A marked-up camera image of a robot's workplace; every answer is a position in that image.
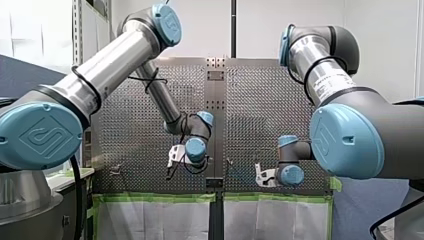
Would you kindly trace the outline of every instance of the gray machine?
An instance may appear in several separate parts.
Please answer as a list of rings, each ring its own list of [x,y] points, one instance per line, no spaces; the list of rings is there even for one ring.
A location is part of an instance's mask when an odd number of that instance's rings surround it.
[[[41,170],[75,154],[90,116],[134,71],[160,110],[165,130],[188,136],[178,146],[181,159],[195,168],[207,167],[213,116],[180,112],[150,61],[180,40],[176,13],[168,5],[154,5],[129,15],[119,37],[57,84],[39,86],[0,109],[2,239],[62,239],[63,199],[51,192]]]
[[[351,75],[359,67],[359,48],[353,35],[341,27],[290,25],[282,37],[280,65],[303,85],[317,109],[310,123],[311,141],[280,137],[278,167],[261,171],[257,165],[258,184],[299,184],[303,179],[299,159],[316,159],[328,173],[341,177],[410,179],[404,205],[411,204],[388,217],[397,216],[395,239],[423,239],[424,207],[407,211],[424,195],[422,99],[391,104],[377,91],[357,86]],[[375,239],[382,237],[377,227],[371,228]]]

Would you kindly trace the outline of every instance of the metal frame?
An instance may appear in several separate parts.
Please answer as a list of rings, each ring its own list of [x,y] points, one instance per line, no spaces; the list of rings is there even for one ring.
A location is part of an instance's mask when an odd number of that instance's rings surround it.
[[[274,192],[274,193],[290,193],[290,194],[303,194],[303,195],[331,195],[332,192],[330,190],[329,184],[329,176],[327,176],[323,170],[319,168],[319,166],[315,162],[311,161],[302,161],[301,165],[306,169],[306,184],[311,184],[318,182],[318,186],[312,185],[313,188],[308,189],[308,187],[300,187],[298,189],[291,188],[274,188],[274,189],[263,189],[256,186],[255,182],[255,166],[254,163],[251,162],[249,157],[242,159],[239,163],[241,165],[236,166],[247,166],[247,168],[251,168],[251,176],[253,178],[253,184],[255,185],[246,185],[239,187],[234,184],[234,179],[231,179],[229,175],[227,175],[230,170],[226,159],[230,156],[230,152],[233,149],[228,147],[229,143],[232,143],[232,139],[229,139],[229,131],[230,127],[229,123],[231,123],[231,113],[234,108],[237,107],[235,101],[233,101],[232,91],[234,91],[234,87],[232,84],[236,84],[237,81],[252,81],[249,79],[248,74],[243,75],[241,78],[236,79],[237,74],[244,73],[243,71],[251,70],[253,72],[259,71],[259,78],[265,74],[266,79],[256,79],[260,80],[257,83],[261,83],[262,81],[266,84],[267,81],[281,81],[282,83],[278,84],[288,84],[290,87],[286,89],[285,86],[280,91],[288,91],[288,92],[272,92],[273,89],[266,89],[266,91],[271,91],[270,94],[278,95],[285,94],[289,95],[294,99],[294,102],[297,102],[299,105],[299,109],[293,111],[296,119],[294,122],[290,122],[288,126],[291,126],[289,130],[286,132],[272,132],[272,134],[263,135],[265,138],[261,138],[260,141],[254,142],[254,145],[246,146],[247,148],[252,147],[252,149],[260,149],[263,147],[274,147],[275,151],[271,154],[266,155],[266,157],[262,156],[261,160],[267,160],[262,162],[264,167],[275,167],[277,163],[277,147],[276,142],[279,135],[277,134],[297,134],[300,139],[307,139],[307,129],[309,125],[310,116],[313,113],[313,107],[308,105],[308,101],[303,98],[302,88],[298,85],[290,85],[293,84],[291,80],[289,80],[288,75],[284,70],[282,70],[276,63],[275,60],[248,60],[248,59],[223,59],[223,58],[164,58],[156,60],[156,64],[159,67],[159,75],[160,77],[165,77],[169,80],[168,87],[170,88],[171,93],[174,95],[174,98],[177,100],[176,102],[180,103],[181,111],[199,111],[206,110],[211,112],[214,115],[214,127],[213,134],[209,140],[208,144],[208,155],[211,158],[209,167],[204,174],[198,176],[187,177],[187,175],[182,175],[182,172],[185,170],[183,168],[179,169],[176,173],[174,179],[170,182],[165,182],[165,167],[167,164],[167,156],[168,150],[170,147],[177,143],[179,137],[173,137],[169,134],[164,133],[163,131],[163,120],[154,106],[153,102],[149,98],[149,96],[144,93],[144,86],[142,83],[139,85],[134,82],[131,83],[127,80],[124,82],[120,88],[115,91],[110,98],[105,103],[104,108],[95,116],[92,117],[92,122],[94,123],[92,126],[92,156],[93,163],[96,167],[97,163],[102,163],[102,165],[97,165],[97,178],[94,182],[94,190],[100,193],[104,192],[120,192],[120,191],[143,191],[143,192],[156,192],[156,193],[170,193],[170,194],[184,194],[184,193],[214,193],[216,195],[216,199],[214,202],[210,204],[210,219],[209,219],[209,240],[218,240],[224,239],[224,201],[223,195],[225,191],[228,192]],[[173,75],[172,71],[177,69],[179,73]],[[203,89],[191,89],[190,84],[193,84],[193,81],[203,81]],[[199,92],[202,90],[203,94],[199,97]],[[126,121],[123,125],[120,125],[119,129],[111,129],[114,128],[113,124],[122,124],[121,121],[125,121],[125,108],[127,106],[119,105],[119,102],[130,101],[136,104],[139,108],[135,109],[138,113],[135,114],[135,118],[131,118],[131,120]],[[195,104],[196,107],[193,108],[189,106],[189,104]],[[278,105],[279,102],[274,102],[273,105],[274,110],[279,109],[280,107],[284,109],[284,111],[288,111],[296,106],[296,104],[292,105]],[[247,114],[249,116],[262,116],[269,114],[268,112],[263,112],[261,109],[249,109],[250,106],[247,106],[243,114]],[[132,129],[134,126],[133,121],[144,121],[144,123],[149,124],[151,127],[149,129],[140,129],[135,126],[135,129]],[[272,125],[276,126],[278,129],[285,129],[287,126],[284,125],[287,122],[287,118],[282,119],[282,123],[276,122]],[[242,130],[249,128],[249,126],[237,126]],[[113,142],[108,140],[109,142],[106,144],[104,139],[102,140],[102,134],[106,135],[118,135],[124,136],[125,131],[129,131],[129,134],[133,134],[132,132],[137,131],[145,131],[144,134],[149,135],[148,142],[137,142],[138,139],[134,138],[134,136],[139,136],[139,138],[143,138],[140,135],[130,135],[129,143],[135,144],[137,146],[143,147],[146,146],[149,149],[149,146],[155,149],[150,150],[136,150],[140,151],[139,155],[134,155],[133,153],[128,153],[128,156],[119,157],[121,162],[114,161],[113,157],[111,159],[110,155],[113,155],[113,149],[116,149],[117,152],[125,150],[119,149],[120,146],[126,147],[122,145],[122,143]],[[151,144],[151,141],[154,141],[154,138],[159,138],[162,140],[160,144]],[[158,152],[164,151],[163,159],[158,158]],[[134,163],[130,166],[125,166],[125,161],[133,161]],[[144,169],[140,169],[140,166],[150,168],[148,171]],[[157,171],[158,169],[162,169],[163,171],[159,171],[158,174],[152,174],[152,172]],[[308,172],[315,174],[314,176],[308,177]],[[130,188],[127,188],[126,181],[131,179],[130,181],[140,181],[141,179],[150,181],[152,186],[149,188],[145,185],[140,185],[136,183],[132,183]]]

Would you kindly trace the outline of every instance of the metal bracket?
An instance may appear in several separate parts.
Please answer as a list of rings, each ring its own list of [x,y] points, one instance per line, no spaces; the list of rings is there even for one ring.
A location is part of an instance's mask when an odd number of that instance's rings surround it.
[[[224,71],[208,71],[208,81],[224,81]]]
[[[223,178],[206,178],[206,188],[222,188],[224,187]]]
[[[277,179],[275,178],[276,169],[267,169],[265,171],[261,171],[261,164],[255,164],[256,169],[256,183],[259,187],[273,188],[278,187]]]

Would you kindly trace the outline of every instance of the light blue joint cap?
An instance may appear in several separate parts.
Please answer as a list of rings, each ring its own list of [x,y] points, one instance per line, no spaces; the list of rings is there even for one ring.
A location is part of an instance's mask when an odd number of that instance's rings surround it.
[[[69,109],[27,103],[0,117],[0,163],[17,170],[53,168],[75,154],[81,138],[81,123]]]
[[[384,146],[372,123],[357,110],[328,104],[311,119],[311,146],[326,171],[340,177],[369,179],[384,165]]]
[[[153,23],[163,41],[173,47],[181,41],[181,23],[175,11],[166,4],[155,4],[152,7]]]
[[[295,135],[282,135],[278,138],[278,147],[284,147],[297,141],[299,141],[299,139]]]
[[[197,113],[197,116],[201,117],[209,126],[213,125],[213,115],[209,112],[200,111]]]
[[[200,138],[193,137],[186,142],[185,151],[190,161],[200,163],[205,158],[206,145]]]
[[[280,172],[282,184],[287,186],[297,186],[305,179],[305,172],[297,165],[289,165]]]

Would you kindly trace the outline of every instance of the black cable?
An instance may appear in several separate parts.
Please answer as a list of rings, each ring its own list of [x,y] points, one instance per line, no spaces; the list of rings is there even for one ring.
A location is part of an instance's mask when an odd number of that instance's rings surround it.
[[[18,99],[17,98],[0,98],[0,108],[7,107],[11,105],[12,103],[14,103],[16,100]]]
[[[403,206],[403,207],[399,208],[398,210],[396,210],[396,211],[394,211],[394,212],[390,213],[389,215],[387,215],[387,216],[383,217],[382,219],[378,220],[377,222],[375,222],[375,223],[374,223],[373,225],[371,225],[371,227],[370,227],[370,234],[371,234],[371,237],[372,237],[374,240],[376,240],[376,239],[377,239],[377,236],[375,236],[374,231],[375,231],[375,229],[377,229],[377,228],[378,228],[381,224],[383,224],[384,222],[388,221],[389,219],[392,219],[392,218],[394,218],[394,217],[396,217],[396,216],[398,216],[398,215],[400,215],[400,214],[402,214],[402,213],[404,213],[404,212],[406,212],[406,211],[410,210],[411,208],[414,208],[414,207],[418,206],[418,205],[419,205],[419,204],[421,204],[422,202],[424,202],[424,196],[422,196],[422,197],[418,198],[417,200],[415,200],[415,201],[413,201],[413,202],[409,203],[408,205],[405,205],[405,206]]]
[[[87,79],[77,71],[77,66],[72,66],[71,67],[72,72],[80,79],[82,80],[85,84],[87,84],[88,87],[90,87],[91,91],[94,92],[94,94],[96,95],[96,103],[97,103],[97,108],[96,110],[94,110],[91,114],[95,114],[96,112],[98,112],[100,110],[100,108],[102,107],[102,97],[100,96],[100,93],[97,91],[97,89],[93,86],[93,84],[91,84],[89,81],[87,81]]]
[[[287,58],[287,61],[286,61],[286,63],[287,63],[287,71],[289,72],[290,78],[293,81],[295,81],[296,83],[303,85],[304,83],[302,81],[300,81],[299,79],[297,79],[294,76],[294,74],[293,74],[293,72],[292,72],[292,70],[290,68],[290,52],[289,52],[289,50],[290,50],[290,33],[291,33],[292,29],[294,29],[294,28],[296,28],[296,26],[294,24],[290,24],[287,27],[287,31],[288,31],[288,33],[287,33],[287,49],[286,49],[287,50],[287,54],[286,54],[286,56],[283,56],[283,57]]]
[[[177,164],[177,166],[175,166],[175,168],[172,171],[171,175],[166,177],[166,180],[167,181],[171,180],[174,177],[174,174],[177,171],[178,167],[180,166],[181,162],[183,161],[184,157],[185,157],[185,154],[180,158],[180,161],[178,161],[178,164]]]
[[[184,118],[181,122],[181,138],[180,138],[180,144],[183,143],[184,138],[185,138],[185,131],[188,128],[188,114],[185,112],[182,112],[182,114],[184,114]]]
[[[152,78],[151,78],[151,79],[138,78],[138,77],[132,77],[132,76],[129,76],[128,78],[129,78],[129,79],[133,79],[133,80],[138,80],[138,81],[145,81],[145,82],[149,82],[149,83],[147,83],[146,87],[144,88],[144,92],[145,92],[146,94],[149,94],[149,92],[148,92],[149,87],[150,87],[150,85],[151,85],[154,81],[165,81],[165,84],[168,84],[168,80],[167,80],[167,79],[165,79],[165,78],[156,78],[156,77],[157,77],[157,75],[158,75],[158,73],[159,73],[159,68],[156,68],[156,69],[155,69],[155,72],[153,73],[153,76],[152,76]]]
[[[340,61],[343,65],[344,65],[344,71],[347,71],[347,63],[346,63],[346,61],[343,59],[343,58],[340,58],[340,57],[337,57],[337,56],[327,56],[327,57],[323,57],[323,58],[320,58],[320,59],[318,59],[318,60],[316,60],[309,68],[308,68],[308,70],[306,71],[306,74],[305,74],[305,77],[304,77],[304,82],[303,82],[303,91],[305,92],[305,94],[306,94],[306,97],[308,98],[308,100],[312,103],[312,104],[314,104],[314,101],[312,100],[312,98],[311,98],[311,95],[309,94],[309,91],[308,91],[308,79],[309,79],[309,75],[311,75],[311,72],[312,72],[312,70],[316,67],[316,66],[318,66],[319,64],[321,64],[322,62],[324,62],[324,61],[327,61],[327,60],[329,60],[329,59],[334,59],[334,60],[336,60],[336,63],[338,63],[337,62],[337,60],[338,61]]]
[[[75,179],[75,193],[76,193],[76,200],[77,200],[77,216],[76,216],[76,223],[75,223],[75,233],[74,233],[74,239],[79,240],[81,237],[81,232],[83,229],[83,209],[82,209],[82,180],[81,175],[79,172],[78,162],[77,159],[74,156],[70,159],[72,169],[74,171],[74,179]]]
[[[189,172],[189,173],[191,173],[191,174],[193,174],[193,175],[201,174],[201,173],[203,173],[204,171],[206,171],[206,169],[208,168],[209,156],[206,156],[205,158],[206,158],[206,162],[204,163],[203,168],[202,168],[201,170],[199,170],[198,172],[194,172],[194,171],[190,170],[190,169],[187,167],[187,164],[186,164],[186,162],[185,162],[185,161],[184,161],[184,168],[187,170],[187,172]]]

